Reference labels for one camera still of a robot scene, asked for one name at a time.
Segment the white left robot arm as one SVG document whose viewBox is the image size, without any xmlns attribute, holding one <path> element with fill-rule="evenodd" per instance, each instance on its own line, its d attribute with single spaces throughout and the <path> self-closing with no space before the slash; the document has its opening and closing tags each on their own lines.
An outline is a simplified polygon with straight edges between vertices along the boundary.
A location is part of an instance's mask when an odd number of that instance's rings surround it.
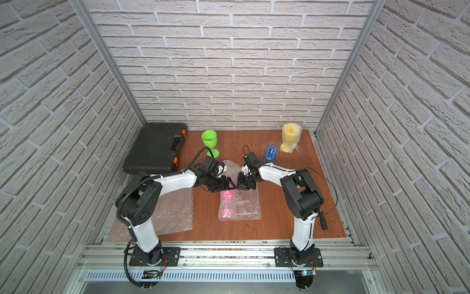
<svg viewBox="0 0 470 294">
<path fill-rule="evenodd" d="M 190 168 L 169 175 L 150 176 L 139 172 L 116 200 L 116 218 L 129 230 L 132 241 L 141 252 L 153 253 L 160 246 L 151 217 L 160 196 L 193 187 L 204 186 L 210 192 L 236 189 L 230 177 L 213 175 Z"/>
</svg>

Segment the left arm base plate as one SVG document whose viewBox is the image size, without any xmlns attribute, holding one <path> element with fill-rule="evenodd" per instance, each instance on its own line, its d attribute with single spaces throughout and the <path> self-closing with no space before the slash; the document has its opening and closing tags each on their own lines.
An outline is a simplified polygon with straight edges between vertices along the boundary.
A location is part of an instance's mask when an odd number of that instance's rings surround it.
<svg viewBox="0 0 470 294">
<path fill-rule="evenodd" d="M 181 253 L 180 247 L 156 247 L 150 253 L 134 247 L 130 254 L 131 267 L 176 267 Z"/>
</svg>

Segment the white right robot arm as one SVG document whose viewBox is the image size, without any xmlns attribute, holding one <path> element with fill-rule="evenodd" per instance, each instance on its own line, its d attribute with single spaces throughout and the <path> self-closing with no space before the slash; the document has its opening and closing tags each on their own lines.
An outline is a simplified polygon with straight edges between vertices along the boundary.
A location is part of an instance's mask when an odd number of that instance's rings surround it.
<svg viewBox="0 0 470 294">
<path fill-rule="evenodd" d="M 324 198 L 308 170 L 288 170 L 273 163 L 246 164 L 237 176 L 237 188 L 256 189 L 260 181 L 269 181 L 283 189 L 289 211 L 295 218 L 291 248 L 295 252 L 309 251 L 314 246 L 315 219 L 320 218 L 323 229 L 327 229 L 327 225 L 321 210 Z"/>
</svg>

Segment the pink plastic wine glass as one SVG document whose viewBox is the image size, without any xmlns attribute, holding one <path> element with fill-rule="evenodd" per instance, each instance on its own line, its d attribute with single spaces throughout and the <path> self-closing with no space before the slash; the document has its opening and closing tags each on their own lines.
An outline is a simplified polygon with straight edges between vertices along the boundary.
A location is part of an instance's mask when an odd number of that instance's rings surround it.
<svg viewBox="0 0 470 294">
<path fill-rule="evenodd" d="M 233 221 L 236 219 L 236 190 L 222 191 L 220 193 L 219 219 Z"/>
</svg>

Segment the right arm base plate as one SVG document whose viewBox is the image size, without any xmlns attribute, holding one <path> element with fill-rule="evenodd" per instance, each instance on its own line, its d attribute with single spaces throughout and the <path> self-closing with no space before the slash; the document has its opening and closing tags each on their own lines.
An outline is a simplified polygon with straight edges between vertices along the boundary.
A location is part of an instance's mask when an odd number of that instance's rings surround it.
<svg viewBox="0 0 470 294">
<path fill-rule="evenodd" d="M 298 251 L 296 248 L 280 246 L 274 248 L 274 260 L 276 267 L 324 267 L 321 251 L 317 247 L 308 248 L 305 251 Z"/>
</svg>

